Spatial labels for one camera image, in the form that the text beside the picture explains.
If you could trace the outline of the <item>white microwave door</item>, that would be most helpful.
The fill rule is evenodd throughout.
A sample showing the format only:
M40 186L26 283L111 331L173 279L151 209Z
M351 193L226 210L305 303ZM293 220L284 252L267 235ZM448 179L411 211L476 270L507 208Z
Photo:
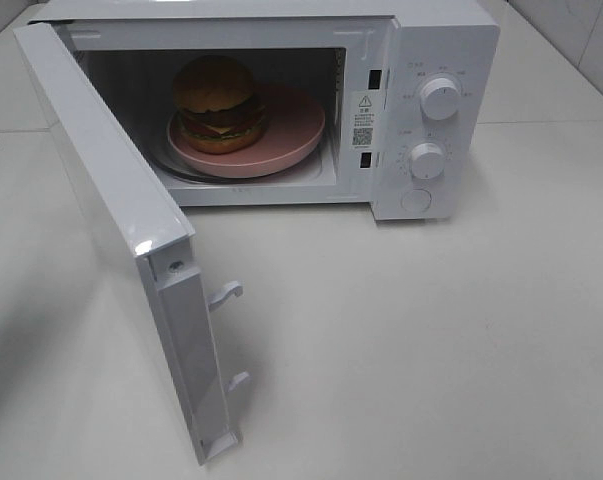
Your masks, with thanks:
M205 289L192 224L55 29L37 23L15 37L101 269L207 463L238 443L210 314L242 285Z

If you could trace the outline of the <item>burger with lettuce and tomato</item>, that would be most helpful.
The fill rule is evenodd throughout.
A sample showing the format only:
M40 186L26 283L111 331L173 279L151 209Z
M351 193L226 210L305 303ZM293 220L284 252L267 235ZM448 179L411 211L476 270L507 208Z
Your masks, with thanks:
M180 134L207 154L246 148L267 129L251 71L231 57L205 55L184 65L173 79L172 98Z

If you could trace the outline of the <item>pink round plate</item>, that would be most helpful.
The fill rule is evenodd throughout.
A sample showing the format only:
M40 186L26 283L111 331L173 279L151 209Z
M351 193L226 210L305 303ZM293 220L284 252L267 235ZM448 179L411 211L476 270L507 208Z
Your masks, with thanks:
M283 84L262 83L256 93L261 113L222 135L191 131L174 114L166 127L172 152L188 167L226 179L263 177L302 161L322 138L322 105L306 91Z

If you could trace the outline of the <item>round white door release button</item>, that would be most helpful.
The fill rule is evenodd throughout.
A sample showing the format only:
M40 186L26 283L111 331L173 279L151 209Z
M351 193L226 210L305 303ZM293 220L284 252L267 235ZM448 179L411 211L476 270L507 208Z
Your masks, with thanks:
M422 214L430 208L431 202L432 195L428 190L415 188L402 195L400 205L410 214Z

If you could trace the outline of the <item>glass microwave turntable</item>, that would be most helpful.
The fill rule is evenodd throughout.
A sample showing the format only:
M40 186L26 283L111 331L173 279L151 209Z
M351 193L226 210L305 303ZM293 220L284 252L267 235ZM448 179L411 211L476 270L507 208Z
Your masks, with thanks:
M189 183L211 185L230 184L300 184L318 181L322 175L323 162L320 154L315 151L296 165L274 174L255 178L221 178L199 172L172 154L162 154L151 158L153 166L166 174Z

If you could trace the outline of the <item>white microwave oven body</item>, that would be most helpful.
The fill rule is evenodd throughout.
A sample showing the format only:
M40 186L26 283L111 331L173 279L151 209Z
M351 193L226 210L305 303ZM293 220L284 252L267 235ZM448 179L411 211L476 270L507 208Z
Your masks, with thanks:
M179 205L363 203L378 220L452 214L500 32L474 1L52 1L26 26L37 23L55 29ZM154 156L177 156L166 137L172 78L205 54L234 57L258 81L322 104L318 181L211 185L153 166ZM462 88L458 111L442 121L428 119L418 97L437 74ZM431 180L410 173L409 152L424 142L445 155ZM432 195L425 213L400 205L415 188Z

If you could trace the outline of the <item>white lower microwave knob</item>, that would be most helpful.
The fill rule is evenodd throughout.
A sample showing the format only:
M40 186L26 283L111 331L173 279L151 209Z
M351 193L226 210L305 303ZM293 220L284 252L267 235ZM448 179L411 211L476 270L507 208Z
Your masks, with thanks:
M432 142L414 146L408 155L410 173L420 180L431 180L439 176L445 167L443 149Z

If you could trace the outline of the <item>white microwave knob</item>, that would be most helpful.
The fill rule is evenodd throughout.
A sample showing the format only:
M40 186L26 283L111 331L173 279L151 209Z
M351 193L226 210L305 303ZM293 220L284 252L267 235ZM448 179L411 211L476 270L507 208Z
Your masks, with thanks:
M423 114L431 120L446 120L459 109L462 88L449 74L428 77L418 88L418 97Z
M432 142L414 146L408 155L410 173L420 180L431 180L439 176L445 167L443 149Z

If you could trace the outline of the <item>white upper microwave knob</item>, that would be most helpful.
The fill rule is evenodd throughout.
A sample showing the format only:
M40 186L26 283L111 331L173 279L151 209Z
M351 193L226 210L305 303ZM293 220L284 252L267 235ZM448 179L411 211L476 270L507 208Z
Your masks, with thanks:
M423 114L431 120L446 120L459 109L462 88L449 74L428 77L418 88L418 97Z

